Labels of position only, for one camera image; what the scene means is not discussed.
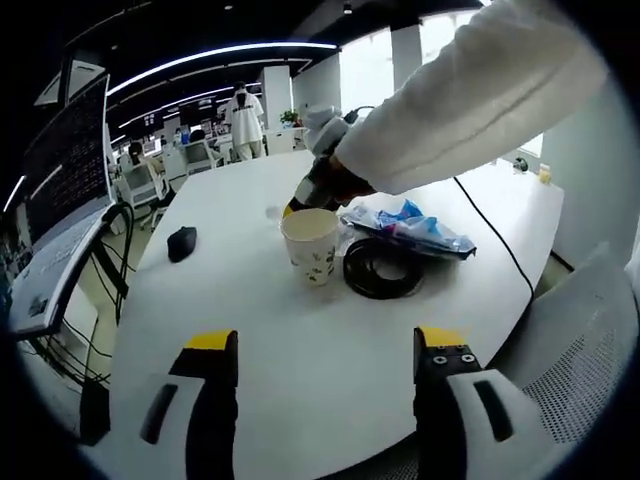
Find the office desk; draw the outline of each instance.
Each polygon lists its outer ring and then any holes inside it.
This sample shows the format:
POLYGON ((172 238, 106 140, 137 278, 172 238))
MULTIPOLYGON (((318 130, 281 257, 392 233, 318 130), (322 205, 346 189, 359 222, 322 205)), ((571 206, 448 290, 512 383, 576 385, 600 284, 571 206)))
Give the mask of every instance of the office desk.
MULTIPOLYGON (((529 300, 507 251, 451 180, 406 197, 467 234, 475 257, 438 262, 418 293, 397 300, 361 297, 340 274, 325 287, 300 284, 267 210, 287 203, 311 162, 301 151, 190 177, 144 252, 118 328, 112 418, 147 375, 169 371, 194 334, 239 332, 239 480, 318 478, 402 440, 415 429, 413 328, 462 330, 486 365, 529 300), (198 228, 198 244, 171 264, 166 239, 183 225, 198 228)), ((563 192, 504 161, 460 180, 536 285, 563 192)), ((396 208, 404 198, 368 201, 396 208)))

